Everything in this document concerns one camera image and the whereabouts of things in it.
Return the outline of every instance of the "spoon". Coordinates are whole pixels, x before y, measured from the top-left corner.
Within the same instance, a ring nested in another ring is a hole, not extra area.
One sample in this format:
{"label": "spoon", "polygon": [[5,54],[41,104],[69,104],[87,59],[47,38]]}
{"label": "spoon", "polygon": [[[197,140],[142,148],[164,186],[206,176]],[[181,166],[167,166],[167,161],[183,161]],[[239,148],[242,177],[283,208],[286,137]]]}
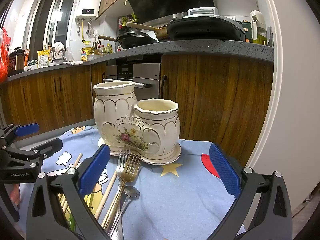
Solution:
{"label": "spoon", "polygon": [[110,229],[110,231],[108,233],[109,236],[111,236],[113,234],[113,231],[115,230],[116,225],[118,224],[122,213],[124,212],[125,208],[129,204],[130,198],[140,196],[139,190],[133,186],[130,186],[130,185],[125,186],[123,192],[127,195],[127,197],[122,205],[122,208],[121,208],[119,214],[117,215],[117,217],[115,218],[115,221],[113,222],[112,228]]}

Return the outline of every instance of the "orange package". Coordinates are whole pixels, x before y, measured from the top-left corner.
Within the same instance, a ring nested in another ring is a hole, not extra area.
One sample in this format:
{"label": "orange package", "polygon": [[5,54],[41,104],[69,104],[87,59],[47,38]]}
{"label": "orange package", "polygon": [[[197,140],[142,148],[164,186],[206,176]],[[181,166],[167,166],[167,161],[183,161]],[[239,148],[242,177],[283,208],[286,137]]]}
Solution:
{"label": "orange package", "polygon": [[0,83],[4,82],[8,75],[8,64],[9,64],[9,46],[11,38],[8,37],[6,29],[3,27],[3,41],[0,47]]}

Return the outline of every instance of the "white cloud print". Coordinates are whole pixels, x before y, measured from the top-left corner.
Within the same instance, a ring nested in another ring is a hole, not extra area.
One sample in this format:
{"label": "white cloud print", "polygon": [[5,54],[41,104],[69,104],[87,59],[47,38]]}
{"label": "white cloud print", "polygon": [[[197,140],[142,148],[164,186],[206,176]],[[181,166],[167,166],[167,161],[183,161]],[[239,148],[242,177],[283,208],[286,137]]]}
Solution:
{"label": "white cloud print", "polygon": [[70,161],[72,155],[69,154],[68,152],[64,152],[62,155],[59,156],[59,159],[57,160],[56,164],[57,165],[67,165],[67,162]]}

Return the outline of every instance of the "human hand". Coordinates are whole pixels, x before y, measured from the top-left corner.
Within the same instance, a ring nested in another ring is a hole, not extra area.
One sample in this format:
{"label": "human hand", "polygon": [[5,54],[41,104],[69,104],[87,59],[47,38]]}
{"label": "human hand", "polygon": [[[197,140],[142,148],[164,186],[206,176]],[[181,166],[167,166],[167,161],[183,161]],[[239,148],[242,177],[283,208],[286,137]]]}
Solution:
{"label": "human hand", "polygon": [[19,184],[14,184],[13,185],[13,190],[10,193],[10,199],[13,203],[18,205],[20,203],[20,189],[19,189]]}

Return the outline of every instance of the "gray countertop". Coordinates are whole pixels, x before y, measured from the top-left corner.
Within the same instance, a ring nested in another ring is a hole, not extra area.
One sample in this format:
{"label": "gray countertop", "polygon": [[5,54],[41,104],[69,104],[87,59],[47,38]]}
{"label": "gray countertop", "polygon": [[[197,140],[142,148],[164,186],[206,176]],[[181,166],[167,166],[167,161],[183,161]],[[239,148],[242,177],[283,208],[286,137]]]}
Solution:
{"label": "gray countertop", "polygon": [[263,46],[254,43],[242,41],[226,41],[226,40],[182,40],[182,41],[166,41],[144,46],[139,46],[131,49],[125,49],[112,54],[105,54],[99,58],[85,61],[81,65],[59,64],[51,65],[44,68],[36,68],[29,71],[8,77],[6,82],[18,79],[24,76],[40,73],[44,71],[77,67],[82,65],[91,65],[111,59],[118,59],[138,55],[151,54],[211,54],[221,56],[236,56],[255,60],[260,62],[273,62],[274,49],[273,47]]}

